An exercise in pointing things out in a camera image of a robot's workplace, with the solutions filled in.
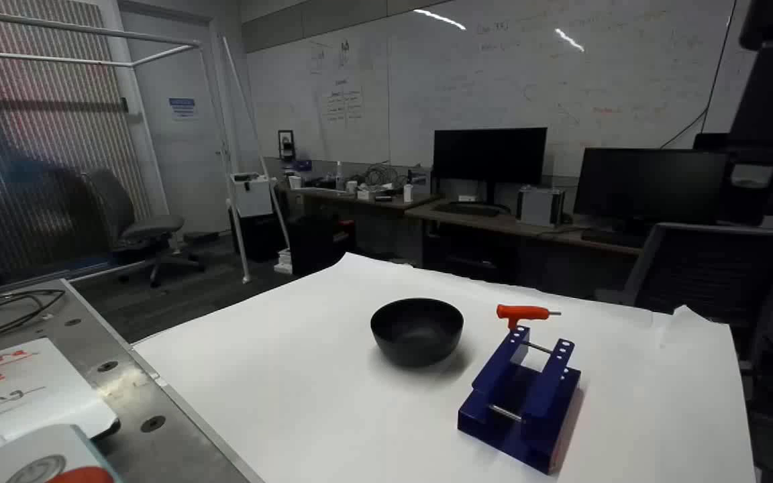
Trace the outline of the black computer monitor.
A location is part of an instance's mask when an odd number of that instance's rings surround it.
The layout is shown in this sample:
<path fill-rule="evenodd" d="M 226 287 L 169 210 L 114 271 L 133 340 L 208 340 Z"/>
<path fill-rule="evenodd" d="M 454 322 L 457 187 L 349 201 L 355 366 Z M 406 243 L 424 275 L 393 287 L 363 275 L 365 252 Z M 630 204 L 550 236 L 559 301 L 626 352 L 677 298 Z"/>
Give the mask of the black computer monitor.
<path fill-rule="evenodd" d="M 442 128 L 435 134 L 431 173 L 537 185 L 544 168 L 546 128 Z"/>
<path fill-rule="evenodd" d="M 588 148 L 575 211 L 632 227 L 713 223 L 725 177 L 722 152 Z"/>

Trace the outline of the blue plastic vise stand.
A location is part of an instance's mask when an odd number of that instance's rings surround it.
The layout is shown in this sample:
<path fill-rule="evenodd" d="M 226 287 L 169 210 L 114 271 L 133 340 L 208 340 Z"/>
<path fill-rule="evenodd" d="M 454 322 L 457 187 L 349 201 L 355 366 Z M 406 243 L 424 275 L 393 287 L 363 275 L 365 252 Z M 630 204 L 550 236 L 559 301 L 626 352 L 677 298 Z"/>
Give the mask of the blue plastic vise stand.
<path fill-rule="evenodd" d="M 533 352 L 528 336 L 528 326 L 504 336 L 459 404 L 457 427 L 540 472 L 550 472 L 579 369 L 568 365 L 575 354 L 568 338 L 542 345 L 544 365 L 540 369 L 526 366 L 522 360 Z"/>

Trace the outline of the left black computer monitor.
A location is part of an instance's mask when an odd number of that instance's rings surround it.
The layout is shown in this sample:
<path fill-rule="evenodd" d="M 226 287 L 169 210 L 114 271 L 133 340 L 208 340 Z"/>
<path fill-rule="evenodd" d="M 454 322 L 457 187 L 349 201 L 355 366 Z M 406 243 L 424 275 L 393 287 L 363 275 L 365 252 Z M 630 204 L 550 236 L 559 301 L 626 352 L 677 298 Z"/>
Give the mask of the left black computer monitor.
<path fill-rule="evenodd" d="M 442 128 L 435 134 L 431 173 L 537 185 L 544 168 L 546 128 Z"/>

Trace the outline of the white cart with legs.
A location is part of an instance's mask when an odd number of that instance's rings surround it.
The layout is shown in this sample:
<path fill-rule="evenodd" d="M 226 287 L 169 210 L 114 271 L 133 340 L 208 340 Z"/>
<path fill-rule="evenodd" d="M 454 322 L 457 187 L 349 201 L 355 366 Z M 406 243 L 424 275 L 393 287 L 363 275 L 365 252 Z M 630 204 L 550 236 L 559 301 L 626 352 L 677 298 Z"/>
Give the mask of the white cart with legs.
<path fill-rule="evenodd" d="M 273 177 L 263 171 L 230 171 L 228 187 L 230 187 L 228 210 L 230 210 L 230 224 L 234 224 L 239 262 L 242 262 L 242 281 L 250 281 L 243 219 L 254 219 L 254 216 L 271 216 L 279 224 L 282 246 L 275 248 L 273 271 L 289 275 L 293 246 L 289 246 L 287 219 L 275 199 Z"/>

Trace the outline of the black bowl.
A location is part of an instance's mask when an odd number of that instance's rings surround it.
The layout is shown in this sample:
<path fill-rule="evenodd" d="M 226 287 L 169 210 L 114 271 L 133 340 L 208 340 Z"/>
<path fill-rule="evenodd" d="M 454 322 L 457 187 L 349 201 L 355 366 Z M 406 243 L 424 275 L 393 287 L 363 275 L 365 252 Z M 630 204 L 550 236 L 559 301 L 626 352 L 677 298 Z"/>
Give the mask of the black bowl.
<path fill-rule="evenodd" d="M 448 360 L 462 326 L 462 311 L 435 298 L 400 298 L 371 316 L 376 345 L 397 366 L 431 366 Z"/>

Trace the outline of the large white paper sheet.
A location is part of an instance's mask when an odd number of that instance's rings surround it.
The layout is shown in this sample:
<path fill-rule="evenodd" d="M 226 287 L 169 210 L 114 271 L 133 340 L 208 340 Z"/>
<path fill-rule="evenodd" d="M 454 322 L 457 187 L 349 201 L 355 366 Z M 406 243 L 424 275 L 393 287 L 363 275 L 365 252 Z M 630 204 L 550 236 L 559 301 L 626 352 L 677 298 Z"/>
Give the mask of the large white paper sheet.
<path fill-rule="evenodd" d="M 371 313 L 438 298 L 463 316 L 457 357 L 384 360 Z M 550 475 L 457 428 L 495 342 L 502 302 L 546 306 L 537 342 L 583 369 Z M 730 329 L 346 254 L 334 266 L 136 342 L 263 483 L 756 483 Z"/>

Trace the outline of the white box on desk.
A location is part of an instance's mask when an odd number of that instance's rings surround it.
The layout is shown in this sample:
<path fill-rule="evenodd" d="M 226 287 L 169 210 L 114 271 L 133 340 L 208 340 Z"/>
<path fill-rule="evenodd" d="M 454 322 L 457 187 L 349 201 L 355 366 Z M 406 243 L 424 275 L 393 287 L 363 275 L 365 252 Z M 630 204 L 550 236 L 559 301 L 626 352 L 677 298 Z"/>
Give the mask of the white box on desk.
<path fill-rule="evenodd" d="M 518 219 L 526 224 L 559 224 L 564 214 L 564 193 L 556 187 L 522 185 L 518 191 Z"/>

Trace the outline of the right black computer monitor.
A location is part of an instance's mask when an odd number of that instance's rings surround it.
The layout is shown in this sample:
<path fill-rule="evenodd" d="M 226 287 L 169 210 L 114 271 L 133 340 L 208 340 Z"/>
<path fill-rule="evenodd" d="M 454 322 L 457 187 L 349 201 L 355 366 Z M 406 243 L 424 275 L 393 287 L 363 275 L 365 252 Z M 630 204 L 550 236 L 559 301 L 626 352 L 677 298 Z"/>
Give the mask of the right black computer monitor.
<path fill-rule="evenodd" d="M 588 148 L 575 211 L 632 227 L 713 223 L 725 177 L 722 152 Z"/>

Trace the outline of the black mesh chair back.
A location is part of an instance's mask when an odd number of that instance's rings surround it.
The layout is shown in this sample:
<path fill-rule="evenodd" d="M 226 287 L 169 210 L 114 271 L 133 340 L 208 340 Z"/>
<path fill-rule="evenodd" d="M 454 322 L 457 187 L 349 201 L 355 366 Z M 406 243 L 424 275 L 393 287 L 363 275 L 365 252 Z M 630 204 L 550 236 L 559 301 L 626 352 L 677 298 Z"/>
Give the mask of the black mesh chair back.
<path fill-rule="evenodd" d="M 773 227 L 658 223 L 622 301 L 690 306 L 733 326 L 756 326 L 773 298 Z"/>

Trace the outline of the white and red tape roll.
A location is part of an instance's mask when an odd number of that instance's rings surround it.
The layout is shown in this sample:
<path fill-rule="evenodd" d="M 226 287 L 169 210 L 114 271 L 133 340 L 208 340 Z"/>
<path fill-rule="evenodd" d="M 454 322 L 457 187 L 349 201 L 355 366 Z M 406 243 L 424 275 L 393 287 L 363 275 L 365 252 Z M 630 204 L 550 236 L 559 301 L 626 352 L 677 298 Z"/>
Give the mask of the white and red tape roll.
<path fill-rule="evenodd" d="M 0 446 L 0 483 L 124 483 L 77 427 L 46 427 Z"/>

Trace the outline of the grey office chair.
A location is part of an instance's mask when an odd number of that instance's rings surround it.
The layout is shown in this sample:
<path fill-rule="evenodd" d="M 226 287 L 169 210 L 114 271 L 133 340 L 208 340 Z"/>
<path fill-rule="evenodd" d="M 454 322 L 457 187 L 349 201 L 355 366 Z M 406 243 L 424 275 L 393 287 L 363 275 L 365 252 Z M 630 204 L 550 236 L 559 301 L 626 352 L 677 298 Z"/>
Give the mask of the grey office chair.
<path fill-rule="evenodd" d="M 147 281 L 152 287 L 161 285 L 165 267 L 203 271 L 203 260 L 188 243 L 171 243 L 171 238 L 183 234 L 180 216 L 140 216 L 129 191 L 109 168 L 83 168 L 81 179 L 101 214 L 112 256 L 145 256 L 151 262 Z"/>

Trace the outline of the white handwritten paper sheet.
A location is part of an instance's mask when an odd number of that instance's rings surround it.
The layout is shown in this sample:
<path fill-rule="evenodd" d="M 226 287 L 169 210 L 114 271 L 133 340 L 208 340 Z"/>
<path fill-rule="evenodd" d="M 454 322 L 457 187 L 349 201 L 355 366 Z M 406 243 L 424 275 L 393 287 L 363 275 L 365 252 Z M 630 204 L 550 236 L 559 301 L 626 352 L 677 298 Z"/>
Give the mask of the white handwritten paper sheet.
<path fill-rule="evenodd" d="M 105 397 L 47 338 L 0 349 L 0 446 L 55 423 L 96 438 L 114 421 Z"/>

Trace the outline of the orange handled screwdriver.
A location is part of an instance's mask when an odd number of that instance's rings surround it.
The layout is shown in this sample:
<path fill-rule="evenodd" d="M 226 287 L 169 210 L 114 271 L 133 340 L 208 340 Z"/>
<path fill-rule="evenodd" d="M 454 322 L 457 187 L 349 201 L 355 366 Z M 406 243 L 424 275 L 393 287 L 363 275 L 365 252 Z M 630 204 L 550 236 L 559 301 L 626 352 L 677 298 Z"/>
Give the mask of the orange handled screwdriver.
<path fill-rule="evenodd" d="M 508 322 L 508 326 L 518 326 L 522 320 L 550 320 L 559 316 L 559 309 L 544 309 L 544 306 L 509 306 L 499 302 L 495 316 Z"/>

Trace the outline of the long background desk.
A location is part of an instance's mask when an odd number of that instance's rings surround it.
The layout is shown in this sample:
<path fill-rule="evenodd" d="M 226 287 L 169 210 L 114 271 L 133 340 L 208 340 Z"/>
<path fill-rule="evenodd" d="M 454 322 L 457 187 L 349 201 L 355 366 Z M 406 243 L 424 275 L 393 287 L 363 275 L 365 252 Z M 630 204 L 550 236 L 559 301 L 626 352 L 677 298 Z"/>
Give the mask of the long background desk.
<path fill-rule="evenodd" d="M 346 207 L 355 207 L 355 210 L 380 210 L 380 211 L 403 214 L 403 216 L 410 216 L 410 219 L 444 223 L 444 224 L 474 227 L 474 231 L 491 231 L 491 234 L 520 236 L 520 238 L 550 242 L 550 243 L 567 243 L 567 246 L 579 246 L 579 248 L 596 248 L 596 252 L 610 252 L 610 254 L 622 254 L 622 256 L 636 256 L 639 254 L 639 246 L 583 238 L 583 227 L 579 224 L 537 227 L 537 224 L 518 223 L 512 214 L 486 216 L 486 214 L 440 211 L 440 199 L 419 199 L 419 201 L 410 201 L 410 204 L 406 204 L 400 199 L 391 199 L 391 201 L 359 201 L 359 199 L 355 199 L 346 191 L 329 191 L 329 187 L 300 187 L 300 191 L 285 187 L 285 196 L 289 196 L 293 201 L 316 199 L 316 201 L 346 204 Z"/>

